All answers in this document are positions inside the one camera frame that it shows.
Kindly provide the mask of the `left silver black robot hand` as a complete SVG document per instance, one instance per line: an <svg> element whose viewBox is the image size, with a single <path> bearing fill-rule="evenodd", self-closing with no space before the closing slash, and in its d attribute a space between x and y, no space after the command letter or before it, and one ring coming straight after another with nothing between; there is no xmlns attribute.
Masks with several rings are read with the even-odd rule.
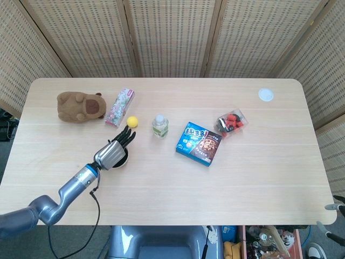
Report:
<svg viewBox="0 0 345 259"><path fill-rule="evenodd" d="M126 126L114 139L96 152L94 155L95 166L99 170L110 170L123 166L128 159L127 146L136 137L136 132Z"/></svg>

